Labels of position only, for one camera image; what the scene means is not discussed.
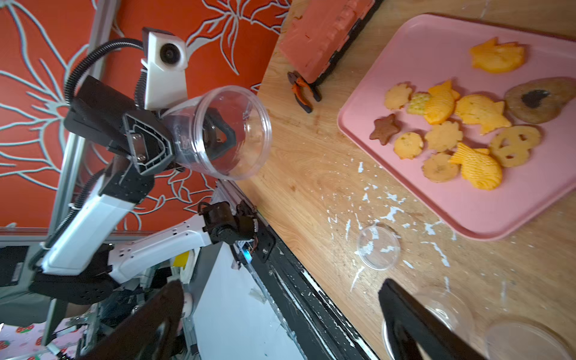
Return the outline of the orange fish cookie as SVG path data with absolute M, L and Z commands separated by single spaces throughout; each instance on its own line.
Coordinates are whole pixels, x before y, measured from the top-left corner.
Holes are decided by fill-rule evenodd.
M 491 74 L 508 73 L 525 63 L 526 49 L 518 43 L 498 43 L 492 38 L 469 50 L 472 66 Z

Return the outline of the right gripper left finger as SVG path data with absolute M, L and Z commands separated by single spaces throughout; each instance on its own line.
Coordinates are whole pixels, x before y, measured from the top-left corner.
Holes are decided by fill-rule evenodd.
M 184 307 L 182 282 L 166 284 L 81 359 L 171 359 Z

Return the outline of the orange plastic tool case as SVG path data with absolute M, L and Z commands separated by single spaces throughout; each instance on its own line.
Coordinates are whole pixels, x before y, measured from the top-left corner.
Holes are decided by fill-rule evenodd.
M 308 83 L 320 84 L 336 67 L 381 1 L 310 1 L 280 42 L 280 52 Z

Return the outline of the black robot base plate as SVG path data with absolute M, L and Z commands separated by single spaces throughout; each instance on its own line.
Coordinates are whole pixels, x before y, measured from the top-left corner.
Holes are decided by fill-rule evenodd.
M 238 185 L 218 180 L 213 201 L 257 219 L 256 251 L 243 263 L 305 359 L 379 358 Z

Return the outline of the brown heart cookie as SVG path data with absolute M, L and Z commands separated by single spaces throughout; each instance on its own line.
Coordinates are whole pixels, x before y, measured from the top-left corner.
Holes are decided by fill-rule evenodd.
M 558 117 L 575 99 L 575 79 L 549 77 L 510 88 L 504 96 L 508 111 L 523 122 L 539 125 Z

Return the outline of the orange black pliers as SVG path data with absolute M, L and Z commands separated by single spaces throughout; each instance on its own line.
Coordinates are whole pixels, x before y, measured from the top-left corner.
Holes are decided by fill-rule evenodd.
M 287 78 L 291 84 L 292 93 L 297 104 L 306 113 L 312 113 L 313 107 L 310 101 L 305 97 L 304 90 L 309 91 L 316 102 L 321 102 L 322 95 L 317 90 L 317 87 L 306 82 L 304 78 L 296 71 L 289 71 L 287 73 Z

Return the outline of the yellow fish cookie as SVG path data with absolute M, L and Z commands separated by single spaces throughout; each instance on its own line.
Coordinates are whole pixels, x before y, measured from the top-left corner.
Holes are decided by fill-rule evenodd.
M 462 178 L 476 189 L 492 191 L 502 183 L 502 167 L 490 156 L 487 148 L 470 148 L 459 142 L 448 162 L 459 165 Z

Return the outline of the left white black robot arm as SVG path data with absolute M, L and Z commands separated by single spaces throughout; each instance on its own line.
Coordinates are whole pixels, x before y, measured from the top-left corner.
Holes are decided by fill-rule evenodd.
M 145 52 L 134 97 L 88 70 L 121 48 Z M 251 214 L 227 202 L 200 202 L 189 219 L 125 244 L 108 242 L 116 226 L 149 195 L 158 174 L 187 168 L 222 180 L 243 180 L 264 165 L 272 144 L 265 107 L 246 88 L 230 85 L 187 96 L 184 42 L 150 31 L 91 51 L 64 84 L 65 127 L 106 147 L 112 162 L 85 183 L 68 216 L 37 250 L 1 249 L 1 301 L 58 299 L 91 305 L 148 268 L 186 251 L 252 241 Z

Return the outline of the pretzel shaped cookie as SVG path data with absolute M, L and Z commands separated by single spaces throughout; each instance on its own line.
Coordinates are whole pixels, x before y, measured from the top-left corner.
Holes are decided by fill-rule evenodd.
M 502 167 L 519 167 L 530 159 L 530 150 L 537 147 L 542 135 L 537 127 L 507 127 L 489 143 L 490 154 Z

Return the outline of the brown star cookie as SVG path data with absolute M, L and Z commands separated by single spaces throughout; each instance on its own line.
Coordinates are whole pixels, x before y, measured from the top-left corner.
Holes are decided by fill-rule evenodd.
M 373 125 L 374 129 L 370 133 L 369 139 L 378 141 L 381 146 L 386 146 L 390 139 L 401 131 L 401 123 L 394 113 L 377 118 Z

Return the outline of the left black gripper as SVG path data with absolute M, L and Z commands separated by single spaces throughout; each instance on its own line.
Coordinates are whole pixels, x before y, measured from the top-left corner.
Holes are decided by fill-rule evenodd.
M 173 136 L 153 112 L 135 109 L 134 100 L 87 76 L 71 102 L 64 126 L 109 152 L 131 156 L 141 176 L 155 176 L 175 160 Z M 219 112 L 205 113 L 202 139 L 209 160 L 223 157 L 237 144 L 236 132 Z

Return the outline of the clear jar lid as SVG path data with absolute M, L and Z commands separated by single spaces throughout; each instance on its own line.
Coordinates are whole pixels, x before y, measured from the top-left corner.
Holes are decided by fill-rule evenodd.
M 485 347 L 489 359 L 575 359 L 575 351 L 555 332 L 516 319 L 490 325 Z
M 372 225 L 363 229 L 356 242 L 355 254 L 370 269 L 387 271 L 400 259 L 399 237 L 389 226 Z

